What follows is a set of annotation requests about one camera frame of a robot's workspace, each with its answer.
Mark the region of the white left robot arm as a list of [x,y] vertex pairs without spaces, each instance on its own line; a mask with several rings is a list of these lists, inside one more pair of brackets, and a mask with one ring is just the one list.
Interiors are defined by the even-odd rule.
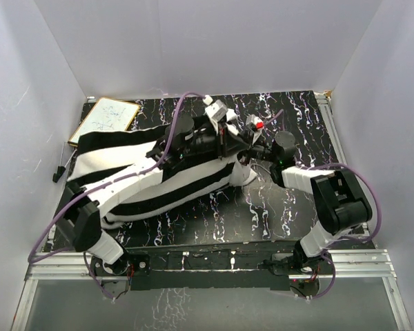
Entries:
[[253,135],[234,123],[214,126],[206,115],[180,117],[176,126],[82,135],[58,224],[78,252],[104,261],[114,275],[128,269],[113,228],[168,212],[255,178],[242,163]]

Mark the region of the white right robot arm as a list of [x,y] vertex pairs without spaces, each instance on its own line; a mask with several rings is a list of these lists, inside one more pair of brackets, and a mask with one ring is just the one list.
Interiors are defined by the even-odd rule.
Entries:
[[373,211],[353,171],[300,167],[295,162],[296,141],[290,132],[279,131],[271,143],[256,129],[239,135],[249,143],[241,152],[245,160],[270,163],[270,177],[282,188],[311,194],[317,221],[310,232],[296,242],[287,261],[299,272],[308,274],[318,266],[325,250],[358,225],[372,219]]

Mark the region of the black white striped pillowcase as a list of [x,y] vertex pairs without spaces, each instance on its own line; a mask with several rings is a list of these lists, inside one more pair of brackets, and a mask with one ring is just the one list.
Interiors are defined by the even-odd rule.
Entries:
[[238,154],[210,161],[164,165],[155,144],[168,126],[145,130],[89,132],[80,137],[75,166],[67,179],[97,203],[105,230],[163,214],[227,187],[242,187],[257,176]]

